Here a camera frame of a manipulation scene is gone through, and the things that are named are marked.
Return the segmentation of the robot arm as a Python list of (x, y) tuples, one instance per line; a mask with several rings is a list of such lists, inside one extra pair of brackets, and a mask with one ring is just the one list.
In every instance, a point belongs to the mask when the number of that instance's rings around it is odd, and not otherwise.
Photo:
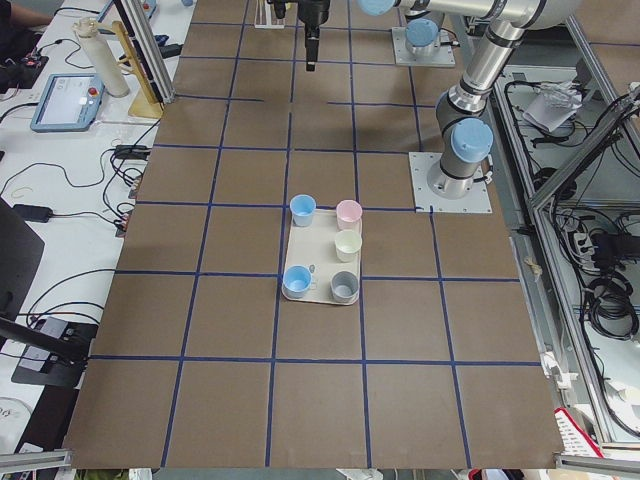
[(361, 10), (379, 16), (392, 8), (474, 16), (490, 21), (459, 83), (445, 92), (436, 107), (444, 141), (439, 163), (428, 174), (429, 188), (447, 199), (460, 199), (493, 145), (490, 127), (480, 119), (487, 98), (527, 30), (564, 22), (578, 1), (360, 1)]
[(433, 55), (439, 48), (440, 28), (427, 18), (411, 20), (405, 29), (405, 47), (415, 57)]

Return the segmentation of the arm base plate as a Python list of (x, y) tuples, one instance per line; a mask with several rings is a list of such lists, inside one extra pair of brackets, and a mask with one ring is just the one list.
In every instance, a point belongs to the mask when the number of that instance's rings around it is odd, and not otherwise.
[(391, 29), (395, 63), (400, 66), (453, 68), (456, 65), (449, 34), (440, 31), (440, 38), (425, 47), (416, 47), (406, 39), (405, 27)]
[(453, 179), (440, 165), (438, 152), (410, 152), (409, 170), (415, 210), (423, 213), (491, 214), (489, 182), (480, 164), (471, 178)]

